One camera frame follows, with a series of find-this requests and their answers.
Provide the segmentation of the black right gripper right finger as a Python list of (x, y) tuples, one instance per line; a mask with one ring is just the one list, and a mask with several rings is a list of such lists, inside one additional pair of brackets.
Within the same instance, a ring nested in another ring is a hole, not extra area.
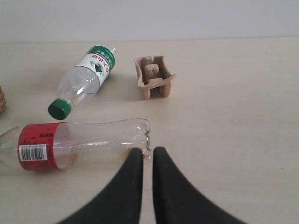
[(200, 193), (164, 147), (156, 147), (153, 152), (152, 190), (157, 224), (244, 223)]

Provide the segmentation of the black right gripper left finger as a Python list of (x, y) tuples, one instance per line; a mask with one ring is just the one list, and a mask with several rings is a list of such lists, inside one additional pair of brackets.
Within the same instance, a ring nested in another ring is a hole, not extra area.
[(133, 148), (109, 184), (61, 224), (138, 224), (143, 188), (143, 155)]

